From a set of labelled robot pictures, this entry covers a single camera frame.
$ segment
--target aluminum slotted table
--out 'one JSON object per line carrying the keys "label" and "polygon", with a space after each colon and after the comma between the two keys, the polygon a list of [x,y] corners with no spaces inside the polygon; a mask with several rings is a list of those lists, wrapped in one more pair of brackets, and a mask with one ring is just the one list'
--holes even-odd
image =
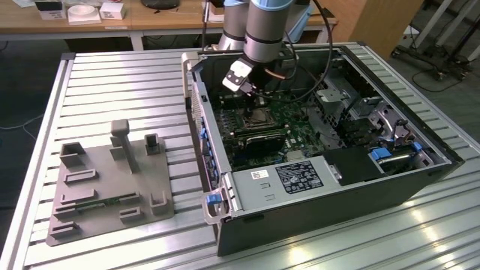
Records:
{"label": "aluminum slotted table", "polygon": [[[215,255],[182,88],[187,50],[64,55],[6,242],[0,269],[471,269],[480,266],[480,147],[368,47],[344,43],[466,164],[402,206],[267,246]],[[166,139],[174,218],[64,245],[46,244],[63,143]]]}

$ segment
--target white label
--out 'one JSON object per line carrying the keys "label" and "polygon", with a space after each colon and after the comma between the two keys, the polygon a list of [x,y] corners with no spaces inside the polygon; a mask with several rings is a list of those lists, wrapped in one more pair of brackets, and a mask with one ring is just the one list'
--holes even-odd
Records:
{"label": "white label", "polygon": [[252,179],[260,179],[268,177],[267,170],[258,170],[256,172],[252,172]]}
{"label": "white label", "polygon": [[106,26],[106,30],[127,29],[127,26]]}

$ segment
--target sticker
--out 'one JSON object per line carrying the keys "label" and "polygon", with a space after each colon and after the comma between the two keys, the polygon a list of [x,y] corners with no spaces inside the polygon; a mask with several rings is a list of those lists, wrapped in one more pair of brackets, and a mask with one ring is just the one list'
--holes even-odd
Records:
{"label": "sticker", "polygon": [[252,179],[260,179],[268,177],[267,170],[258,170],[256,172],[252,172]]}
{"label": "sticker", "polygon": [[288,194],[323,187],[322,179],[310,161],[284,165],[275,169]]}
{"label": "sticker", "polygon": [[120,30],[120,29],[128,29],[127,26],[106,26],[106,30]]}

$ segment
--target warning label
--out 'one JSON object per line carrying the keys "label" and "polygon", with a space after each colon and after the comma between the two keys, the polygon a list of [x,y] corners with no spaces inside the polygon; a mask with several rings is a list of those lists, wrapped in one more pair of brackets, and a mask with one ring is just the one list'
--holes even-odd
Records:
{"label": "warning label", "polygon": [[288,194],[323,187],[320,177],[310,161],[276,167],[276,170]]}

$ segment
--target wooden cabinet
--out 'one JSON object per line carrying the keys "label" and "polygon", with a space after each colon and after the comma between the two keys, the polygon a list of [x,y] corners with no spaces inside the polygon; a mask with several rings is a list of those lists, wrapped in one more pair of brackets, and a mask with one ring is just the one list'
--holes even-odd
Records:
{"label": "wooden cabinet", "polygon": [[364,41],[387,59],[423,0],[319,0],[339,20],[334,41]]}

